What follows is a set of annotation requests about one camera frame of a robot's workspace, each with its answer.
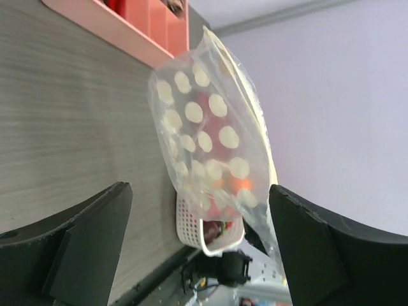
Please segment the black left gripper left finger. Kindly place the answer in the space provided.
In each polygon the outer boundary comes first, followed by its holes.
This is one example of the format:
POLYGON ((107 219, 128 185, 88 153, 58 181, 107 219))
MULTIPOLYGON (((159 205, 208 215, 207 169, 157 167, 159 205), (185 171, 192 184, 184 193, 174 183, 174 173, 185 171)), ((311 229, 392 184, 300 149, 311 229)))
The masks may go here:
POLYGON ((133 201, 117 182, 1 234, 1 305, 108 305, 133 201))

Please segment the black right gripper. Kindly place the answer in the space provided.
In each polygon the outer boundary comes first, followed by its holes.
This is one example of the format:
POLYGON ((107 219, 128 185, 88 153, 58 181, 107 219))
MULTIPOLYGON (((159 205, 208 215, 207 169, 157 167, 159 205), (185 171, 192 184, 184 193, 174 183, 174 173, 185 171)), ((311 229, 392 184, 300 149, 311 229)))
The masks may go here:
POLYGON ((184 292, 200 292, 208 288, 225 286, 237 288, 249 282, 249 265, 252 258, 242 251, 227 251, 221 256, 199 253, 182 269, 184 292))

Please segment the clear polka dot zip bag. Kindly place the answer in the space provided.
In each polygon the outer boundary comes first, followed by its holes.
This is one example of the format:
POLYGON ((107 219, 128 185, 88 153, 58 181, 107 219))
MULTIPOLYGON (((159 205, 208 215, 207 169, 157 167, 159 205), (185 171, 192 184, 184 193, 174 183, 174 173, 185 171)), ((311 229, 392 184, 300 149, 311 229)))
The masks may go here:
POLYGON ((278 183, 256 90, 210 30, 199 45, 154 70, 149 106, 170 180, 203 221, 209 244, 243 219, 285 277, 268 204, 278 183))

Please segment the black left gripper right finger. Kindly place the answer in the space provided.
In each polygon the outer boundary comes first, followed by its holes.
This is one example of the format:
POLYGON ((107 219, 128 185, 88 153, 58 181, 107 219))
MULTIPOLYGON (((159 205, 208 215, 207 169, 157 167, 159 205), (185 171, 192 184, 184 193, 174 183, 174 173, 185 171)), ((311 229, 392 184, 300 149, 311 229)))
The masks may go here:
POLYGON ((344 217, 285 187, 269 205, 293 305, 407 305, 407 237, 344 217))

